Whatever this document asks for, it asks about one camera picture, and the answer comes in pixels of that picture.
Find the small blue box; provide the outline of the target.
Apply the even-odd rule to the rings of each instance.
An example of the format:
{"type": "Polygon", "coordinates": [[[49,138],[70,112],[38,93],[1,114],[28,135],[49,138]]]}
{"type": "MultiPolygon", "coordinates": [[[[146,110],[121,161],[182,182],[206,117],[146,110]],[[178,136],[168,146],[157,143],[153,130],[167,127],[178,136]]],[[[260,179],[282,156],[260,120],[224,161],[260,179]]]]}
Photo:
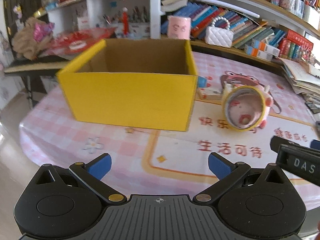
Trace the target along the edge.
{"type": "Polygon", "coordinates": [[[198,88],[206,88],[207,87],[207,79],[205,77],[198,76],[197,87],[198,88]]]}

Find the pink cartoon table mat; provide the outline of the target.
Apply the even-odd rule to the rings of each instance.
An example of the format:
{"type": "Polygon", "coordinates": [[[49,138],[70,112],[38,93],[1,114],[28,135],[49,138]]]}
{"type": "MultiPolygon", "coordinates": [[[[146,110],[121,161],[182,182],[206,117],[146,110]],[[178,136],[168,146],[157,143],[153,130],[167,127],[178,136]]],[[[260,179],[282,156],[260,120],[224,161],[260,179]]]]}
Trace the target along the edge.
{"type": "Polygon", "coordinates": [[[195,53],[199,74],[214,88],[220,78],[243,78],[268,85],[274,109],[263,129],[237,132],[228,127],[217,101],[197,99],[186,132],[126,128],[76,121],[60,88],[53,89],[20,123],[24,154],[37,165],[68,167],[87,163],[102,153],[112,158],[103,181],[130,194],[189,194],[216,182],[208,156],[216,152],[235,163],[265,167],[276,160],[270,149],[274,135],[303,146],[317,138],[315,121],[304,100],[287,81],[270,72],[222,57],[195,53]]]}

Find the stack of papers and books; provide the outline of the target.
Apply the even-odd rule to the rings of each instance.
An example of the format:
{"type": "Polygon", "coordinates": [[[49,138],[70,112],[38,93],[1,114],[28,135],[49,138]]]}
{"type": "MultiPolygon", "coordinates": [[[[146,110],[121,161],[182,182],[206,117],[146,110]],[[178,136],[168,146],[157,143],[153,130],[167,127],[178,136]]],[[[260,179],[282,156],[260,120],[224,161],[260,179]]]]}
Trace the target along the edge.
{"type": "Polygon", "coordinates": [[[319,77],[308,73],[302,64],[284,58],[282,69],[285,78],[296,94],[300,94],[305,101],[319,105],[319,77]]]}

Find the yellow cardboard box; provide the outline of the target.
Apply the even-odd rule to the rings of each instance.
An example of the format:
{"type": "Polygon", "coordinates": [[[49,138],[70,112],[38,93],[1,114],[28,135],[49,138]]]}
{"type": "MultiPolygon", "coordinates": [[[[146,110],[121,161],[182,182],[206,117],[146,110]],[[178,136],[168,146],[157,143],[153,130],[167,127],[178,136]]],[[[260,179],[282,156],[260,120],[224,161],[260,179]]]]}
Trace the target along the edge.
{"type": "Polygon", "coordinates": [[[57,74],[76,120],[186,131],[197,66],[188,40],[102,40],[57,74]]]}

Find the orange white box upper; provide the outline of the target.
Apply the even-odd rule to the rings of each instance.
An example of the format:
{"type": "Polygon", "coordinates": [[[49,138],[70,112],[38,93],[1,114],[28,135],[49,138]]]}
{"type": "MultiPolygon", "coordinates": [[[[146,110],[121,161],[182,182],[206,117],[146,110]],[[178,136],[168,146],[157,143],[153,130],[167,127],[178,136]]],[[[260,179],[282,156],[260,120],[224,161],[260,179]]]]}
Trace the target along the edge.
{"type": "Polygon", "coordinates": [[[278,57],[280,54],[280,50],[278,48],[266,44],[265,42],[258,41],[256,39],[252,40],[251,46],[255,49],[271,54],[275,57],[278,57]]]}

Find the orange white box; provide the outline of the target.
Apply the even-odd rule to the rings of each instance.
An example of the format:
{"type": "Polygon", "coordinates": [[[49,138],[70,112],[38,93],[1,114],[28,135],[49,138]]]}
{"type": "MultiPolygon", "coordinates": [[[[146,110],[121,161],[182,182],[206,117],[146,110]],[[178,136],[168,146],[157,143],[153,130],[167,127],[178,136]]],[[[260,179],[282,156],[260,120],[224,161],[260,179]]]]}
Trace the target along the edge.
{"type": "Polygon", "coordinates": [[[273,58],[273,55],[248,45],[245,45],[244,51],[247,55],[251,55],[269,62],[271,62],[273,58]]]}
{"type": "Polygon", "coordinates": [[[256,39],[252,40],[251,46],[255,49],[271,54],[275,57],[278,57],[280,54],[280,50],[278,48],[266,44],[265,42],[258,41],[256,39]]]}

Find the orange white box lower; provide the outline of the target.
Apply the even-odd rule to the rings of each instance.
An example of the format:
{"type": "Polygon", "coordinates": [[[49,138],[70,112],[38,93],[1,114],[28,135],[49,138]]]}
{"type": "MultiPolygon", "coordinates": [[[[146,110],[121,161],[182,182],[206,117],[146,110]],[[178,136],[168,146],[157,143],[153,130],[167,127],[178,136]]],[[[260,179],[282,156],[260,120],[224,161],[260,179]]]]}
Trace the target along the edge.
{"type": "Polygon", "coordinates": [[[248,45],[245,45],[244,51],[247,55],[251,55],[269,62],[271,62],[273,58],[273,55],[248,45]]]}

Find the red boxed book set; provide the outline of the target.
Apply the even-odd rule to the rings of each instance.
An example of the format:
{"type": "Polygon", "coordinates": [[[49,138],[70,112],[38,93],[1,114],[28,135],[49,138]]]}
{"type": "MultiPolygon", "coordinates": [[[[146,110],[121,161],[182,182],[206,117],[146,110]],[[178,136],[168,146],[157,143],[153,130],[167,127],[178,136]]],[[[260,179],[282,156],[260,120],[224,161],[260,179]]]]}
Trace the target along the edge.
{"type": "Polygon", "coordinates": [[[292,31],[291,29],[289,29],[287,31],[287,34],[285,36],[289,41],[302,46],[305,49],[313,49],[313,43],[311,41],[309,41],[307,38],[305,38],[304,36],[300,35],[299,33],[292,31]]]}

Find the red plastic wrapped plate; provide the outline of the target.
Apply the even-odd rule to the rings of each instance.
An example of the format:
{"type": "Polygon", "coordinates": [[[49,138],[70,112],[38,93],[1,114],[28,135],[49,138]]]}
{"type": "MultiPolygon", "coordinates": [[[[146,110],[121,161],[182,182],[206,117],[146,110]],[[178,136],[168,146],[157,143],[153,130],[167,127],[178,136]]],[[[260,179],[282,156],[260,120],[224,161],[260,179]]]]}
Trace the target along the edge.
{"type": "Polygon", "coordinates": [[[57,56],[81,53],[102,39],[115,37],[115,31],[116,27],[109,27],[61,33],[50,42],[45,53],[57,56]]]}

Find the white quilted pearl handbag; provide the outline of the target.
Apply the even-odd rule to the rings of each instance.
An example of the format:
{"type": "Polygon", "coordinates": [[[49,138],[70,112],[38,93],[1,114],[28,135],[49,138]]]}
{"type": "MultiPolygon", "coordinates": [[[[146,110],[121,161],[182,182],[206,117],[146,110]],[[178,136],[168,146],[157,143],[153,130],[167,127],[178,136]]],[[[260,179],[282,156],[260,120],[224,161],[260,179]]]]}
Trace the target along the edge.
{"type": "Polygon", "coordinates": [[[233,36],[234,33],[230,30],[229,20],[227,20],[225,17],[217,16],[213,18],[212,25],[207,27],[204,41],[208,45],[231,48],[233,36]],[[217,21],[220,20],[227,24],[225,28],[218,28],[215,26],[217,21]]]}

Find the brown plush with pink wrap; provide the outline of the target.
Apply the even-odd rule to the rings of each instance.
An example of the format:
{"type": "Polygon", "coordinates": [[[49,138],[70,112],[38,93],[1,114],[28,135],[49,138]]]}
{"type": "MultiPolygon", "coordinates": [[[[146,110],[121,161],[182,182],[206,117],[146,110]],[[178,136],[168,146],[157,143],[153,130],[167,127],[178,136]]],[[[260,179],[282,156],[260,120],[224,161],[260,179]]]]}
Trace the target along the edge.
{"type": "Polygon", "coordinates": [[[50,47],[55,24],[46,23],[34,17],[25,22],[25,27],[12,39],[12,49],[18,59],[34,60],[40,52],[50,47]]]}

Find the pink cylinder container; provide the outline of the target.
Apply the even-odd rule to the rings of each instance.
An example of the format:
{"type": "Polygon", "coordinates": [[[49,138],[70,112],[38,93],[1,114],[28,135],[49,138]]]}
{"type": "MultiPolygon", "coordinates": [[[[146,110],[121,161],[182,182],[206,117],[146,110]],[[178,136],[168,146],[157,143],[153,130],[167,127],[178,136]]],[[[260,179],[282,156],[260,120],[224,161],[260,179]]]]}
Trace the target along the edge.
{"type": "Polygon", "coordinates": [[[168,16],[168,38],[189,40],[191,31],[191,18],[181,16],[168,16]]]}

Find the red doll figurine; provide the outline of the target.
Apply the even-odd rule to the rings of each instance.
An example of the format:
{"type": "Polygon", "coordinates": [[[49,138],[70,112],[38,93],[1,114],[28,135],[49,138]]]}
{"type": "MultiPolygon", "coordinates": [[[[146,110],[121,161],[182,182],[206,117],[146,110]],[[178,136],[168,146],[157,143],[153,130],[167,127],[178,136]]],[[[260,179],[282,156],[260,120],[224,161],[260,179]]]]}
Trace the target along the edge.
{"type": "Polygon", "coordinates": [[[129,19],[127,14],[128,9],[123,7],[122,23],[123,23],[123,36],[127,37],[129,35],[129,19]]]}

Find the white bookshelf frame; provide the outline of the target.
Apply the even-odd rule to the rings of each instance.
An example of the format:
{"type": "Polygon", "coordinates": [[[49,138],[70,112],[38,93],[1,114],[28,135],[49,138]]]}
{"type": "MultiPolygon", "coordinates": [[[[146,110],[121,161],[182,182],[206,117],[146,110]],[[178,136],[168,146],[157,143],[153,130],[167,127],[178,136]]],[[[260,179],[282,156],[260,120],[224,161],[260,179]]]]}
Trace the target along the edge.
{"type": "MultiPolygon", "coordinates": [[[[265,0],[218,0],[227,2],[232,5],[239,6],[251,12],[255,12],[262,18],[270,22],[276,22],[297,33],[304,35],[308,33],[316,38],[319,38],[319,30],[305,22],[303,19],[286,11],[285,9],[276,6],[265,0]]],[[[150,37],[160,38],[161,26],[161,0],[150,0],[150,37]]]]}

